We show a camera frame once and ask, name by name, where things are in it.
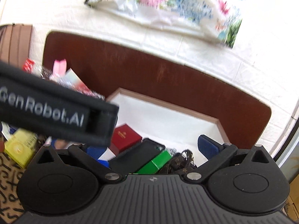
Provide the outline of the red jewellery box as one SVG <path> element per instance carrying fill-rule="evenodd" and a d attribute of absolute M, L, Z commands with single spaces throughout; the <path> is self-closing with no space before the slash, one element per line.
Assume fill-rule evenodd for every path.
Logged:
<path fill-rule="evenodd" d="M 118 155 L 141 140 L 142 136 L 134 131 L 129 125 L 123 124 L 115 128 L 109 149 L 113 154 Z"/>

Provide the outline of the red snack packet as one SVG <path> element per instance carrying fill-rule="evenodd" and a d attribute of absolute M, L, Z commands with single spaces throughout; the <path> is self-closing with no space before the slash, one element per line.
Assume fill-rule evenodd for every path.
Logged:
<path fill-rule="evenodd" d="M 36 63 L 33 60 L 27 58 L 23 64 L 22 70 L 27 73 L 32 73 L 35 65 Z"/>

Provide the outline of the pink paper packet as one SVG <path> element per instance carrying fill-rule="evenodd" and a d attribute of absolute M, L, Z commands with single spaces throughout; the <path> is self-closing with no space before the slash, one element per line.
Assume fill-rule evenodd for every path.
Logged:
<path fill-rule="evenodd" d="M 52 72 L 55 76 L 63 77 L 66 74 L 67 69 L 67 61 L 63 60 L 55 60 L 52 68 Z"/>

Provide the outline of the green small box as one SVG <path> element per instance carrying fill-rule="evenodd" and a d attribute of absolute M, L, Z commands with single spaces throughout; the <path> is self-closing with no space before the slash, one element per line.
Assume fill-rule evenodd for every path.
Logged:
<path fill-rule="evenodd" d="M 145 164 L 145 166 L 139 169 L 136 173 L 139 175 L 153 175 L 157 173 L 171 158 L 172 155 L 168 151 L 163 151 L 150 162 Z"/>

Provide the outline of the yellow medicine box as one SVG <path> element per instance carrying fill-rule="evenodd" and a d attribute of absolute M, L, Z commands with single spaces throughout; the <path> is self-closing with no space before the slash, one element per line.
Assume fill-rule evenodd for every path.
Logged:
<path fill-rule="evenodd" d="M 38 136 L 35 133 L 19 128 L 5 142 L 4 152 L 21 168 L 25 169 L 36 154 L 37 139 Z"/>

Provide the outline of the letter print table cloth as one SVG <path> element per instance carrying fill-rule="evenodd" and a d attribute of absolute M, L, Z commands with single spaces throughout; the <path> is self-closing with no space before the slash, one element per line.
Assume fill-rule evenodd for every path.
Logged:
<path fill-rule="evenodd" d="M 25 212 L 16 192 L 24 171 L 7 154 L 1 153 L 1 223 L 13 223 Z"/>

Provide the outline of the floral fabric cloth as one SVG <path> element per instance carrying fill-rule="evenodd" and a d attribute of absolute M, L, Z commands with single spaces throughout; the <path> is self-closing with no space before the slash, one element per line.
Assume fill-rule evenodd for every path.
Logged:
<path fill-rule="evenodd" d="M 246 0 L 85 0 L 149 28 L 192 35 L 232 48 Z"/>

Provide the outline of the dark brown headboard panel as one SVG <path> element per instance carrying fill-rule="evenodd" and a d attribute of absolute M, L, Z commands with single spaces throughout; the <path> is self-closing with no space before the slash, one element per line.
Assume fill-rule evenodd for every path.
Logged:
<path fill-rule="evenodd" d="M 88 88 L 104 96 L 123 88 L 217 118 L 239 148 L 258 141 L 272 114 L 260 100 L 197 69 L 115 43 L 52 31 L 43 65 L 50 69 L 62 59 Z"/>

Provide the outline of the brown cardboard storage box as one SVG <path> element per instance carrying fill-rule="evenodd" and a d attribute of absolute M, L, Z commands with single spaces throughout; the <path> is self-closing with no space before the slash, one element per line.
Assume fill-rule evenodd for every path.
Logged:
<path fill-rule="evenodd" d="M 207 161 L 198 150 L 200 135 L 220 144 L 229 142 L 217 118 L 123 88 L 108 96 L 107 101 L 119 106 L 117 126 L 127 124 L 143 138 L 177 152 L 191 150 L 196 166 Z"/>

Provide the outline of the blue white carton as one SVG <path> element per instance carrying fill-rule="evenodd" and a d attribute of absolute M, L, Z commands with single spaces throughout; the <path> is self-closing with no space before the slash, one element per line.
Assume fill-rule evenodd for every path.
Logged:
<path fill-rule="evenodd" d="M 107 168 L 110 168 L 109 160 L 115 157 L 115 154 L 109 148 L 104 147 L 90 146 L 87 147 L 86 153 Z"/>

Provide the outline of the black phone case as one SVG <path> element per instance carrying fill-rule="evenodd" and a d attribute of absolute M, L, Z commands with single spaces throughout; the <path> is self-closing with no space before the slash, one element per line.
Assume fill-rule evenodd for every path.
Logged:
<path fill-rule="evenodd" d="M 164 145 L 145 138 L 109 160 L 109 167 L 122 176 L 136 173 L 164 150 Z"/>

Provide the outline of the brown paper shopping bag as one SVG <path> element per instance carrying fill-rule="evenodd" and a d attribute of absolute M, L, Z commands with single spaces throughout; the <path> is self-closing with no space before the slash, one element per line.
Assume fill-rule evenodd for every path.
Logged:
<path fill-rule="evenodd" d="M 1 60 L 22 67 L 29 55 L 33 26 L 27 24 L 1 25 Z"/>

